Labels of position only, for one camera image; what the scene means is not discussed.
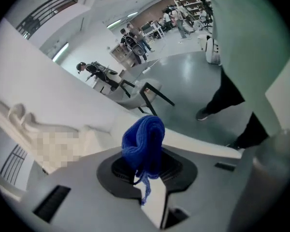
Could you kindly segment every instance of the gray chair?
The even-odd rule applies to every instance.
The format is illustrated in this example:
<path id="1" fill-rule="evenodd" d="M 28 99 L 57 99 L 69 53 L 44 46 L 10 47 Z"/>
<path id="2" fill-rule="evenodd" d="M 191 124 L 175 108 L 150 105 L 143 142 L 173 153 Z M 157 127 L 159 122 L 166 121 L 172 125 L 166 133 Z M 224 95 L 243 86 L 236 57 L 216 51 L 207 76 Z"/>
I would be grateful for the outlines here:
<path id="1" fill-rule="evenodd" d="M 127 91 L 127 86 L 133 88 L 131 94 Z M 152 101 L 156 98 L 157 95 L 172 106 L 175 105 L 159 91 L 161 87 L 162 85 L 154 79 L 143 79 L 140 81 L 138 87 L 126 80 L 122 80 L 119 87 L 106 97 L 127 108 L 128 110 L 138 108 L 142 113 L 144 113 L 141 107 L 148 107 L 152 114 L 157 116 L 156 111 L 151 105 Z"/>

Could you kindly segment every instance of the railing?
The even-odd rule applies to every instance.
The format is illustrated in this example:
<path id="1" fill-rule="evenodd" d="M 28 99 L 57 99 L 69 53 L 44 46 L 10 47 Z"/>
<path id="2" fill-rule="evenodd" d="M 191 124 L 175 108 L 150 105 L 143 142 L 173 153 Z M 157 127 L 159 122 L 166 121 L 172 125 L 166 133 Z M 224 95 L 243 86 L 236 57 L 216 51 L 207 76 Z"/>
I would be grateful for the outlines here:
<path id="1" fill-rule="evenodd" d="M 77 0 L 49 0 L 31 12 L 16 27 L 16 30 L 25 39 L 29 39 L 50 18 L 75 3 L 77 3 Z"/>
<path id="2" fill-rule="evenodd" d="M 15 185 L 19 170 L 26 156 L 27 152 L 19 145 L 16 145 L 9 157 L 6 159 L 1 168 L 0 175 L 10 184 Z"/>

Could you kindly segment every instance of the brown wall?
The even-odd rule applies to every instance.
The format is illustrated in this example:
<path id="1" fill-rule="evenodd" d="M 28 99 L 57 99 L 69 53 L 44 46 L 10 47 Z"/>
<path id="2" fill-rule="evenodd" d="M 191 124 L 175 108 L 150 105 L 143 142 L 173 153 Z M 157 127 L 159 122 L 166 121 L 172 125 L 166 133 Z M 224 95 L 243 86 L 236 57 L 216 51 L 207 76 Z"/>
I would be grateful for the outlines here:
<path id="1" fill-rule="evenodd" d="M 131 23 L 135 27 L 140 28 L 148 21 L 159 21 L 159 18 L 163 17 L 162 10 L 171 4 L 175 4 L 174 0 L 161 0 L 140 13 L 137 17 L 131 20 Z"/>

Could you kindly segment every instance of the black cap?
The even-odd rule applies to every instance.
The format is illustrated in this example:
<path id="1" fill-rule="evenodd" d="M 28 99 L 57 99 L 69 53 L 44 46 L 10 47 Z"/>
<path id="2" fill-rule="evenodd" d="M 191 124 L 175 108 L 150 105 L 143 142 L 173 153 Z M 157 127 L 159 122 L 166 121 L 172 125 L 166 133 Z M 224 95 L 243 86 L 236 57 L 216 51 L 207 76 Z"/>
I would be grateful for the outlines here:
<path id="1" fill-rule="evenodd" d="M 80 62 L 80 63 L 76 66 L 76 69 L 78 70 L 78 73 L 81 72 L 81 70 L 82 70 L 82 66 L 83 66 L 83 65 L 86 65 L 86 63 L 84 63 L 84 62 Z"/>

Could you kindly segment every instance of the folded blue towel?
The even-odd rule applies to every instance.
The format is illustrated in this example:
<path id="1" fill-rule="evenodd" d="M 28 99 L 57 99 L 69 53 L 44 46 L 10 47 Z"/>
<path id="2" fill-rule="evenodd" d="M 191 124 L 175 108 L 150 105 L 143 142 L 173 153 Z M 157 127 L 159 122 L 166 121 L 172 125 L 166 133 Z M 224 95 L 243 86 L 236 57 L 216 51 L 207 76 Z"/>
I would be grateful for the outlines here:
<path id="1" fill-rule="evenodd" d="M 159 177 L 164 133 L 161 119 L 149 115 L 140 118 L 122 137 L 122 156 L 140 178 L 134 185 L 141 181 L 146 185 L 142 205 L 151 192 L 148 178 Z"/>

